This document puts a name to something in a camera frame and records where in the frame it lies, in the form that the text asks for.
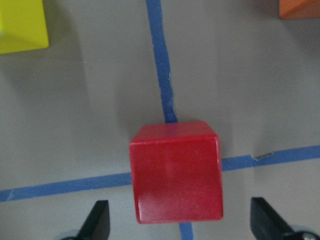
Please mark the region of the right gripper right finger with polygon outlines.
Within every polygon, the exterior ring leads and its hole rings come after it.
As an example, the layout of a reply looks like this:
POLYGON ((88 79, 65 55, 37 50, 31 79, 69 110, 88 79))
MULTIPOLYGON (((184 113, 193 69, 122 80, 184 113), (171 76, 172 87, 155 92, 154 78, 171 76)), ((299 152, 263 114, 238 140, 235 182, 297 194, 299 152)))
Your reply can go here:
POLYGON ((295 231, 263 197, 250 200, 250 229, 256 240, 288 240, 295 231))

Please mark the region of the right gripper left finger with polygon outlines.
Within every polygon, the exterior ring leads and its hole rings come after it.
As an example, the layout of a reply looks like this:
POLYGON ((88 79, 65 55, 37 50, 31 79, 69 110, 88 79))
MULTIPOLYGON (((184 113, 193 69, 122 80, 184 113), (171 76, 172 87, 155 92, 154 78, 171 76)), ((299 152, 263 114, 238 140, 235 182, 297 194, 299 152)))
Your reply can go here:
POLYGON ((95 202, 84 224, 78 232, 77 240, 108 240, 111 232, 108 200, 95 202))

